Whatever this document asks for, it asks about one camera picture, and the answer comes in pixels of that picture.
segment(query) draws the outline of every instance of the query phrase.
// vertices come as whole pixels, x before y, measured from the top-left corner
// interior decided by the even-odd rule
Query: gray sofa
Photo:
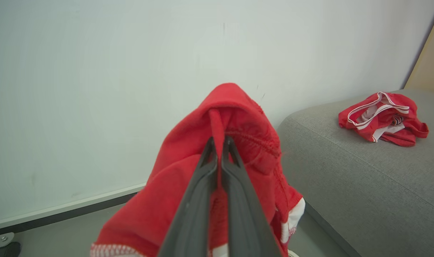
[[[285,176],[351,257],[434,257],[434,93],[394,93],[414,100],[429,127],[416,146],[339,127],[338,113],[367,96],[295,112],[278,129]]]

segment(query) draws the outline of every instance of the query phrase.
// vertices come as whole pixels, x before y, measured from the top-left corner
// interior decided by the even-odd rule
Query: gray floor
[[[18,233],[14,241],[22,244],[20,257],[88,257],[90,245],[99,230],[120,207]],[[348,257],[307,214],[301,218],[289,248],[300,257]]]

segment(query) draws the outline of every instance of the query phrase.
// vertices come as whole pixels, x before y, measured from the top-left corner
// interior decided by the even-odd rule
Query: crumpled red clothing
[[[415,102],[401,94],[378,92],[339,113],[339,126],[355,130],[370,142],[378,139],[400,146],[414,146],[426,138],[426,123],[416,115]]]
[[[91,255],[156,256],[207,140],[214,137],[220,160],[225,135],[235,141],[281,252],[287,256],[287,243],[305,202],[282,173],[276,131],[261,107],[233,83],[215,88],[173,128],[147,185],[103,226]],[[228,242],[228,204],[221,184],[210,204],[210,255],[223,256]]]

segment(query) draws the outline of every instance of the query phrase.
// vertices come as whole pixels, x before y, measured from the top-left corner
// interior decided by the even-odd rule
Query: red cloth
[[[429,130],[416,115],[417,106],[401,94],[378,92],[339,114],[339,126],[355,130],[370,142],[378,139],[400,146],[414,146]]]
[[[207,140],[214,137],[220,160],[225,135],[233,137],[281,252],[287,256],[287,241],[303,206],[302,210],[295,209],[296,215],[300,213],[296,221],[289,220],[294,218],[289,213],[302,196],[287,184],[282,173],[276,131],[261,107],[233,83],[215,88],[169,133],[147,185],[104,225],[91,254],[137,252],[156,256]],[[228,241],[228,205],[220,184],[210,205],[212,250]]]

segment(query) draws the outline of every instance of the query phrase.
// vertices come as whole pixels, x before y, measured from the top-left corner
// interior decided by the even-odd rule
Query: wooden panel
[[[405,88],[434,91],[434,26]]]

